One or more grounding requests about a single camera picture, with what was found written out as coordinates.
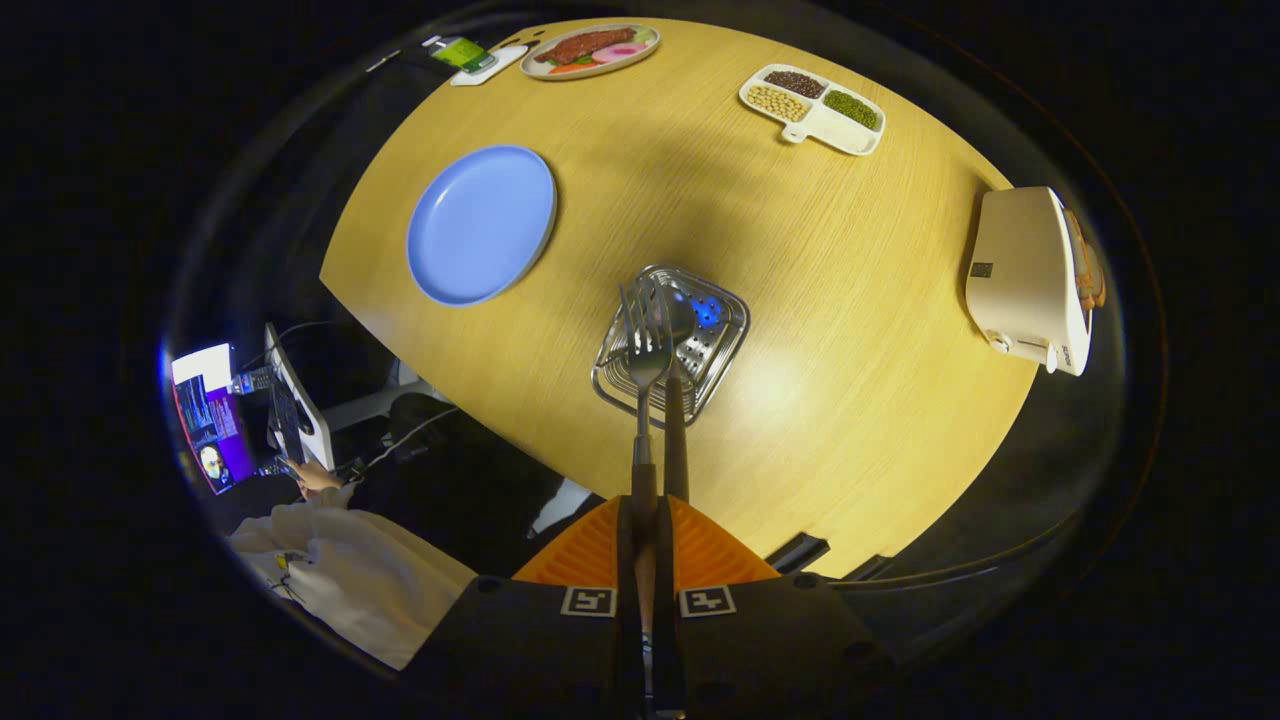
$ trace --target meat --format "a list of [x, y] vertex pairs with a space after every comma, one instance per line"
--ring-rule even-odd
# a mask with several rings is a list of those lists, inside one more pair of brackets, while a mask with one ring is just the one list
[[628, 42], [636, 36], [635, 28], [625, 27], [621, 29], [599, 29], [595, 32], [584, 32], [582, 35], [575, 35], [573, 37], [566, 37], [556, 44], [547, 53], [534, 56], [534, 60], [539, 63], [545, 63], [547, 60], [554, 60], [561, 65], [567, 65], [573, 60], [577, 60], [582, 55], [590, 55], [600, 47], [608, 47], [618, 42]]

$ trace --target metal fork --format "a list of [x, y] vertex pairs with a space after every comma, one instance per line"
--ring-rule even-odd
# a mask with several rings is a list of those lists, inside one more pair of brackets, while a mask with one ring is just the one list
[[635, 309], [627, 301], [627, 293], [618, 286], [622, 300], [622, 323], [627, 333], [627, 374], [636, 384], [636, 439], [632, 461], [635, 465], [649, 465], [649, 392], [653, 383], [671, 368], [675, 354], [671, 337], [671, 316], [667, 314], [666, 293], [659, 292], [652, 278], [636, 278]]
[[636, 383], [636, 439], [631, 461], [631, 529], [636, 594], [640, 600], [640, 628], [653, 632], [654, 588], [657, 587], [658, 469], [649, 455], [649, 391], [671, 368], [675, 354], [671, 316], [666, 293], [652, 278], [636, 278], [632, 315], [627, 293], [622, 299], [622, 323], [627, 332], [627, 373]]

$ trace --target blue plate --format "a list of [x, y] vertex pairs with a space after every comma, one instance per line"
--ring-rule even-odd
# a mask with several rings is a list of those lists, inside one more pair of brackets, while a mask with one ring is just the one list
[[463, 155], [431, 181], [408, 222], [408, 272], [431, 300], [484, 302], [516, 283], [556, 219], [556, 181], [527, 147]]

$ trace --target table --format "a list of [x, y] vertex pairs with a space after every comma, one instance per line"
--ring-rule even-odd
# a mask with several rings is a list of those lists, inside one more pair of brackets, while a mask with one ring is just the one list
[[[628, 492], [635, 420], [602, 401], [591, 361], [620, 282], [652, 263], [741, 296], [751, 329], [689, 429], [690, 497], [762, 556], [797, 532], [841, 577], [892, 556], [965, 491], [1005, 437], [1037, 365], [993, 352], [964, 275], [982, 195], [1009, 182], [911, 102], [805, 51], [707, 24], [658, 28], [636, 65], [544, 82], [512, 67], [442, 86], [352, 193], [321, 281], [390, 351], [529, 455], [612, 497]], [[787, 63], [878, 104], [881, 146], [854, 158], [790, 145], [737, 88]], [[541, 155], [559, 192], [530, 273], [453, 309], [408, 274], [410, 215], [430, 181], [495, 143]], [[654, 434], [662, 457], [662, 433]]]

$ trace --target orange gripper pad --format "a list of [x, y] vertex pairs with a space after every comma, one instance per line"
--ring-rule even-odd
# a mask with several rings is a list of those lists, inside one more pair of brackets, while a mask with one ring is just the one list
[[667, 496], [667, 506], [671, 507], [676, 592], [780, 577], [728, 530], [689, 503]]
[[618, 505], [605, 502], [564, 528], [511, 579], [544, 585], [618, 587]]

